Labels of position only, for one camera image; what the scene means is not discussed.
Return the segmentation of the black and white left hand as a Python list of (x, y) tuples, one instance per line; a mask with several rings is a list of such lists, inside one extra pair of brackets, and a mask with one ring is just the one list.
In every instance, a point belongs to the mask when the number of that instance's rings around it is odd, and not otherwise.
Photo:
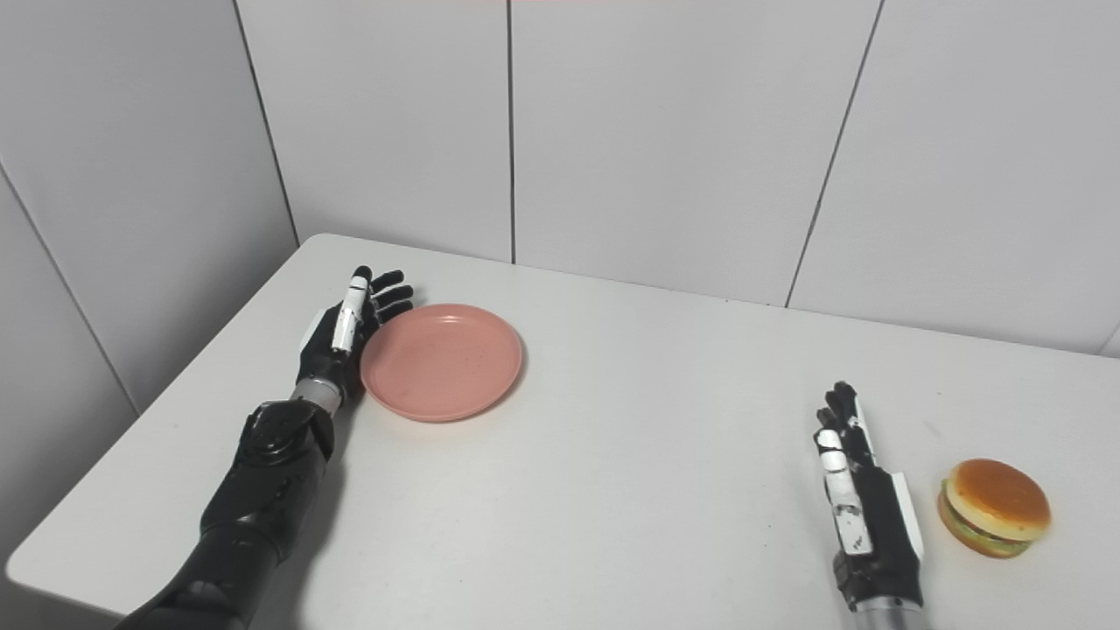
[(312, 379), (335, 387), (349, 400), (361, 389), (364, 348), (389, 319), (412, 311), (416, 288), (400, 269), (376, 275), (367, 266), (352, 274), (343, 299), (311, 330), (299, 355), (297, 382)]

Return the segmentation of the black and white right hand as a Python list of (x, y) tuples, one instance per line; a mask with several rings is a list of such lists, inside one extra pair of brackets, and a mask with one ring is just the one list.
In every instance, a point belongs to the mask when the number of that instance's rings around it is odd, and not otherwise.
[(838, 381), (816, 411), (816, 458), (839, 550), (836, 587), (859, 629), (927, 626), (924, 547), (907, 479), (879, 465), (855, 388)]

